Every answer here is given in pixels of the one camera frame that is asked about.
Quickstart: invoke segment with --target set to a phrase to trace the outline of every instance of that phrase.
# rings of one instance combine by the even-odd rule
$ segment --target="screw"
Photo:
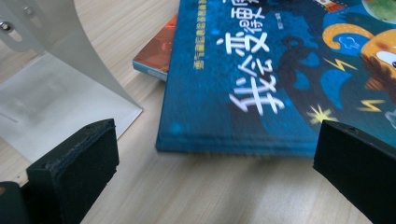
[[[28,17],[33,17],[34,15],[34,12],[33,12],[33,10],[32,10],[32,8],[31,7],[25,7],[24,9],[23,9],[23,12],[25,13],[25,15],[26,16],[28,16]]]
[[[11,33],[13,30],[11,23],[7,21],[0,21],[0,28],[7,33]]]

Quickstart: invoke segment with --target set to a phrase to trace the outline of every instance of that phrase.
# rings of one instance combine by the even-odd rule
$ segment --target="orange book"
[[[166,81],[177,15],[172,18],[132,60],[135,70]]]

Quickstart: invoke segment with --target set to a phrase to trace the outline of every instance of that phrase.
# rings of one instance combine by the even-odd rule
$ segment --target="stacked book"
[[[384,2],[181,0],[133,61],[166,80],[156,148],[313,157],[325,119],[395,147],[396,14]]]

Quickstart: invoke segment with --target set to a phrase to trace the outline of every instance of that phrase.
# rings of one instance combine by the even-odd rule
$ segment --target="yellow lightning bolt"
[[[383,100],[362,100],[362,104],[367,107],[359,107],[359,111],[368,111],[368,112],[381,112],[381,110],[376,107],[377,104],[384,104],[385,101]]]
[[[322,111],[320,105],[318,105],[318,109],[315,109],[313,106],[311,106],[311,109],[314,111],[314,113],[306,112],[306,114],[312,118],[310,120],[311,124],[321,123],[324,119],[338,121],[338,119],[330,117],[330,114],[332,113],[330,109]]]
[[[338,60],[338,59],[335,59],[335,63],[332,63],[332,62],[330,62],[329,60],[327,60],[327,59],[325,59],[325,58],[323,58],[323,59],[324,59],[324,61],[326,61],[327,63],[331,64],[332,66],[334,66],[334,67],[336,67],[336,68],[338,68],[338,69],[340,69],[340,70],[343,70],[344,72],[346,71],[344,65],[347,66],[347,67],[350,67],[350,68],[352,68],[352,69],[358,70],[356,67],[350,65],[349,63],[344,63],[344,62],[342,62],[342,61],[340,61],[340,60]]]

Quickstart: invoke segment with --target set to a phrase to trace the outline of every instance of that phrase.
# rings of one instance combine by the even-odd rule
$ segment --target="cartoon illustration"
[[[332,49],[340,49],[334,38],[340,34],[356,34],[369,38],[361,48],[364,68],[371,75],[366,83],[370,90],[386,91],[396,104],[396,29],[373,35],[353,24],[334,24],[323,32],[324,42]]]
[[[374,18],[396,23],[396,2],[389,0],[362,0],[366,11]]]
[[[324,7],[328,12],[336,12],[344,8],[343,5],[339,3],[334,3],[330,0],[315,0],[318,2],[322,7]]]
[[[280,58],[276,70],[280,86],[288,93],[300,116],[312,130],[318,132],[324,119],[338,120],[337,117],[342,113],[341,102],[334,98],[337,91],[329,94],[326,89],[337,84],[331,85],[326,77],[338,77],[337,81],[341,85],[348,76],[342,76],[344,73],[332,69],[330,63],[321,60],[324,57],[323,52],[308,47],[300,37],[286,36],[282,43],[287,50]]]
[[[385,117],[387,118],[387,120],[389,120],[393,128],[396,129],[396,110],[394,110],[393,112],[388,111],[387,113],[385,113]]]

